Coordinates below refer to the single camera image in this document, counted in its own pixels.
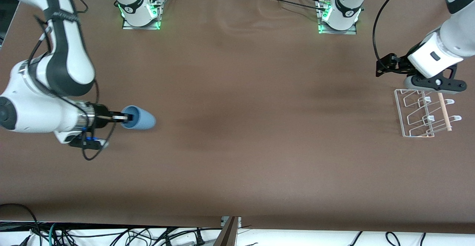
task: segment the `blue cup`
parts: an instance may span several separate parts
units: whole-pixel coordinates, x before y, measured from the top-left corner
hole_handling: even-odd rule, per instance
[[[157,122],[155,117],[148,111],[137,106],[127,106],[122,110],[123,114],[132,114],[132,121],[121,123],[126,129],[146,130],[151,129]]]

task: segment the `wooden dowel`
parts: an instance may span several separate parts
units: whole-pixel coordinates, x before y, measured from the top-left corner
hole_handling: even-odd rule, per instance
[[[442,109],[442,114],[444,115],[444,122],[446,124],[447,131],[450,132],[450,131],[452,131],[452,126],[450,125],[450,120],[448,119],[447,108],[445,106],[444,96],[440,92],[437,93],[437,96],[439,97],[440,108]]]

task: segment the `table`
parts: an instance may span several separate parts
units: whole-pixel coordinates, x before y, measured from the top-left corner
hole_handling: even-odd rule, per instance
[[[474,59],[459,66],[469,86],[453,97],[454,131],[402,138],[393,91],[404,77],[374,76],[384,0],[365,1],[353,36],[321,35],[314,11],[274,0],[170,0],[159,31],[122,30],[114,0],[85,1],[101,103],[138,105],[158,125],[118,128],[91,162],[53,134],[2,129],[0,202],[42,221],[217,226],[239,215],[254,228],[475,230]],[[33,14],[20,4],[0,89],[41,34]],[[393,0],[380,55],[405,54],[448,16],[444,0]]]

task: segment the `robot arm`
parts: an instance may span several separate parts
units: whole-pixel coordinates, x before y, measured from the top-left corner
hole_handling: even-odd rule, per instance
[[[348,30],[358,21],[364,0],[331,0],[331,10],[322,18],[335,30]]]
[[[31,73],[34,79],[61,96],[82,96],[89,92],[95,71],[85,49],[73,1],[20,1],[40,8],[51,30],[53,50],[34,64],[36,72]]]
[[[122,16],[131,26],[145,26],[158,16],[158,0],[117,0]]]
[[[475,55],[475,0],[446,0],[452,14],[439,28],[409,50],[404,57],[393,53],[377,62],[376,76],[386,72],[405,72],[405,87],[456,94],[466,89],[466,83],[454,79],[456,65]],[[444,70],[450,70],[449,78]]]
[[[130,120],[103,105],[66,98],[86,94],[95,81],[73,1],[20,1],[43,10],[53,49],[13,67],[8,86],[0,95],[0,125],[15,132],[54,132],[61,143],[70,143],[91,127]],[[103,140],[97,143],[104,145]]]

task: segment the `metal mounting plate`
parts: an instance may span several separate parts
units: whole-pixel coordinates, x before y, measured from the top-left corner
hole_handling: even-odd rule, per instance
[[[148,23],[145,26],[131,26],[127,21],[124,19],[122,22],[122,29],[124,30],[160,30],[161,26],[161,17],[163,15],[163,5],[165,3],[165,0],[157,0],[157,5],[159,5],[156,8],[156,12],[158,16],[153,19],[150,23]]]
[[[323,3],[320,1],[315,1],[315,6],[316,7],[322,7],[325,9],[328,9],[329,6],[328,3]],[[325,11],[317,11],[317,21],[318,21],[318,33],[331,33],[333,35],[356,35],[356,24],[354,23],[350,29],[345,30],[345,31],[339,31],[331,28],[328,23],[322,20],[323,15],[325,14]]]

